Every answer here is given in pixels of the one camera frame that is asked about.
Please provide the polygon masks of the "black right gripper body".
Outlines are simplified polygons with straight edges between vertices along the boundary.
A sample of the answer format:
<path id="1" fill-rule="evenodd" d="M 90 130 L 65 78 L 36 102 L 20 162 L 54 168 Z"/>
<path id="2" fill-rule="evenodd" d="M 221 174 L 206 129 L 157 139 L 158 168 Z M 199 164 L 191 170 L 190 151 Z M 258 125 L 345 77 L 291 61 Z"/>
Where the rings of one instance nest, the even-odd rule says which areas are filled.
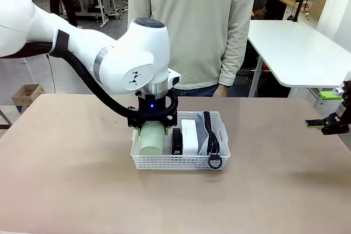
<path id="1" fill-rule="evenodd" d="M 332 134 L 345 134 L 350 131 L 350 95 L 343 96 L 343 101 L 335 111 L 335 120 Z"/>

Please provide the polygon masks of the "person's left hand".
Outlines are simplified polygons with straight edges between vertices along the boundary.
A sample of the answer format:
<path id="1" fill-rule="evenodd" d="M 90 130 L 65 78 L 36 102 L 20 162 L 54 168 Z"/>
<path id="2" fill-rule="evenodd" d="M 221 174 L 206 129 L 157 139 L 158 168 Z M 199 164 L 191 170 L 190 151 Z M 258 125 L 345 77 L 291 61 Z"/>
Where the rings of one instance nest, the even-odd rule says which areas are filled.
<path id="1" fill-rule="evenodd" d="M 228 94 L 228 87 L 225 85 L 219 84 L 216 91 L 214 92 L 213 96 L 227 97 L 227 94 Z"/>

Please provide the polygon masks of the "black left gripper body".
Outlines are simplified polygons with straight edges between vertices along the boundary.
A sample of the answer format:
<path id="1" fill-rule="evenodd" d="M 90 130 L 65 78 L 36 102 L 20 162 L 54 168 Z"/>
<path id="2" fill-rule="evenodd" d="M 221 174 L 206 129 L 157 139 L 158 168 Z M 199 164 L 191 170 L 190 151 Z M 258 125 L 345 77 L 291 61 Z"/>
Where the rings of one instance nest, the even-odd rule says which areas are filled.
<path id="1" fill-rule="evenodd" d="M 156 96 L 146 94 L 141 97 L 141 91 L 136 91 L 138 96 L 138 110 L 136 118 L 127 118 L 128 126 L 141 129 L 146 122 L 160 122 L 164 128 L 177 125 L 178 97 L 174 89 L 167 92 L 166 96 L 157 99 Z"/>

